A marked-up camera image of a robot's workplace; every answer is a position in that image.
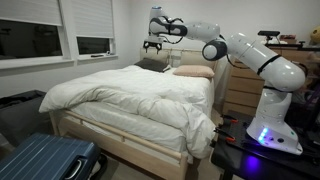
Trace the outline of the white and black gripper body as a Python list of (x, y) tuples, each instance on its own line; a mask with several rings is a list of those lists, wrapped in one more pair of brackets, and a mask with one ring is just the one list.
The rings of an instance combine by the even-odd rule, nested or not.
[(162, 43), (160, 42), (151, 42), (151, 41), (144, 41), (143, 48), (148, 49), (149, 47), (154, 47), (157, 50), (162, 50)]

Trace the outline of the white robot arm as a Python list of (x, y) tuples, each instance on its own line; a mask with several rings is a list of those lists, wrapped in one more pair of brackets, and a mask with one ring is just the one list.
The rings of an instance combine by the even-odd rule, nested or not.
[(180, 18), (167, 16), (160, 6), (152, 7), (148, 37), (143, 47), (160, 50), (168, 35), (202, 41), (202, 56), (207, 61), (231, 55), (250, 69), (263, 84), (255, 115), (246, 133), (264, 147), (295, 155), (303, 152), (298, 135), (285, 122), (292, 92), (305, 82), (305, 74), (300, 67), (242, 33), (225, 38), (217, 24), (186, 23)]

